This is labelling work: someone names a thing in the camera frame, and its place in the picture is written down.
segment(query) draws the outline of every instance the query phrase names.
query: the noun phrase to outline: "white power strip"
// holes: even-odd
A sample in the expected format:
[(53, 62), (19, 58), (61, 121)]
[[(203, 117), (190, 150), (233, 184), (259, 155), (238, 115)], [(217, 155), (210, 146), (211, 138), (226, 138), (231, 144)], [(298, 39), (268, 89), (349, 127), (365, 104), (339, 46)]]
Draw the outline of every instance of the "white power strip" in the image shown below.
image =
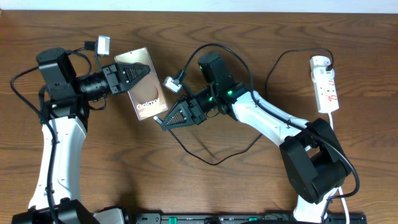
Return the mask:
[(325, 56), (314, 56), (310, 60), (311, 79), (315, 89), (315, 97), (319, 113), (331, 113), (338, 106), (337, 92), (335, 86), (335, 71), (327, 71), (330, 59)]

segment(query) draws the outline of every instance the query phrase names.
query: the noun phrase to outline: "wooden table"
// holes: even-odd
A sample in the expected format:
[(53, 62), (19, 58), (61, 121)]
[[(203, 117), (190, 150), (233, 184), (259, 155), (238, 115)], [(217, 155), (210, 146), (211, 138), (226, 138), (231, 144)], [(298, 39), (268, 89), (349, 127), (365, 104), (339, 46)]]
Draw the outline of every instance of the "wooden table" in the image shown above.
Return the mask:
[[(10, 79), (36, 66), (41, 51), (77, 49), (98, 35), (111, 36), (112, 55), (147, 47), (161, 81), (175, 75), (200, 45), (225, 44), (248, 63), (260, 94), (285, 50), (332, 50), (340, 101), (340, 110), (333, 113), (336, 135), (361, 178), (361, 190), (347, 200), (348, 208), (364, 212), (369, 223), (398, 222), (398, 16), (5, 11), (0, 19), (1, 223), (27, 210), (43, 149), (37, 116), (13, 94)], [(269, 84), (273, 104), (309, 121), (327, 119), (317, 112), (309, 77), (308, 60), (316, 54), (323, 52), (286, 55)], [(87, 55), (93, 59), (92, 52)], [(235, 79), (248, 82), (243, 66), (226, 52), (222, 55)], [(86, 62), (72, 58), (77, 72), (85, 73)], [(100, 60), (112, 63), (113, 57)], [(186, 81), (197, 91), (205, 81), (196, 62), (192, 64)], [(38, 106), (43, 84), (41, 74), (34, 72), (18, 80), (17, 88)], [(164, 91), (172, 106), (177, 96)], [(241, 151), (258, 135), (228, 116), (175, 132), (189, 150), (213, 162)], [(353, 187), (350, 176), (343, 189)], [(80, 188), (91, 212), (118, 204), (133, 211), (261, 213), (293, 210), (297, 197), (270, 140), (261, 138), (249, 152), (208, 166), (185, 153), (153, 120), (138, 121), (127, 95), (112, 96), (105, 111), (90, 113)], [(340, 201), (330, 210), (341, 212)]]

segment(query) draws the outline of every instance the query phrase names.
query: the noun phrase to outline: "brown wood surface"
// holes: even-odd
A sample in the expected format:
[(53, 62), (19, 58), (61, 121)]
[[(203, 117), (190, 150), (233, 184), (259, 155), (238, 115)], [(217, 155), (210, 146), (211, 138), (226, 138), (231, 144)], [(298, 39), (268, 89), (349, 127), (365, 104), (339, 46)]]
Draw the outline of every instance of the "brown wood surface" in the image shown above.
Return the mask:
[[(112, 55), (147, 47), (161, 81), (175, 75), (198, 46), (225, 44), (248, 63), (260, 94), (283, 51), (332, 50), (341, 108), (333, 113), (336, 135), (361, 178), (361, 190), (347, 200), (348, 208), (364, 212), (369, 223), (398, 222), (398, 16), (5, 11), (0, 19), (0, 223), (26, 211), (43, 149), (37, 116), (13, 94), (10, 79), (36, 66), (41, 51), (77, 49), (100, 34), (112, 37)], [(273, 104), (310, 121), (327, 119), (317, 112), (309, 78), (308, 60), (315, 54), (286, 55), (269, 84)], [(235, 78), (247, 82), (240, 63), (223, 55)], [(113, 57), (100, 60), (111, 63)], [(205, 82), (193, 64), (186, 81), (199, 90)], [(86, 72), (84, 61), (74, 58), (73, 65), (79, 74)], [(38, 106), (43, 84), (34, 72), (18, 80), (17, 88)], [(171, 106), (176, 96), (164, 91)], [(176, 134), (190, 150), (215, 162), (247, 147), (258, 132), (218, 116)], [(343, 190), (353, 187), (353, 178), (347, 178)], [(119, 204), (165, 213), (261, 213), (293, 210), (297, 197), (270, 140), (261, 138), (249, 152), (211, 167), (185, 153), (151, 119), (138, 121), (127, 95), (112, 96), (105, 111), (90, 113), (80, 188), (92, 212)], [(330, 210), (341, 212), (340, 201)]]

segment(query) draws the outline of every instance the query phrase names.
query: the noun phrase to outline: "white background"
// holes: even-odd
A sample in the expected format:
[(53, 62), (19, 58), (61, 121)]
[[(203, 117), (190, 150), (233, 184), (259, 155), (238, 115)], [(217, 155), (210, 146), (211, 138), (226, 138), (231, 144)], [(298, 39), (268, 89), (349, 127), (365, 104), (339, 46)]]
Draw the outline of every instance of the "white background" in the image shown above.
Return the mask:
[(0, 8), (4, 10), (398, 13), (398, 0), (0, 0)]

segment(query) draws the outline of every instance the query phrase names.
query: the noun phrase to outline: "white cable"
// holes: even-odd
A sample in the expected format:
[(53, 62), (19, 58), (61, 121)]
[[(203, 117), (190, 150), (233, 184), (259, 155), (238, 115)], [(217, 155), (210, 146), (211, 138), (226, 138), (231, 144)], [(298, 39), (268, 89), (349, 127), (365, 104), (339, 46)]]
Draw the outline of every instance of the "white cable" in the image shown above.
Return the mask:
[[(333, 130), (333, 118), (331, 117), (331, 113), (328, 113), (328, 116), (329, 116), (330, 127)], [(338, 193), (340, 195), (343, 195), (343, 189), (341, 187), (338, 187)], [(346, 215), (346, 224), (349, 224), (349, 213), (348, 213), (348, 207), (347, 207), (346, 199), (345, 198), (341, 198), (341, 203), (343, 204), (344, 214)]]

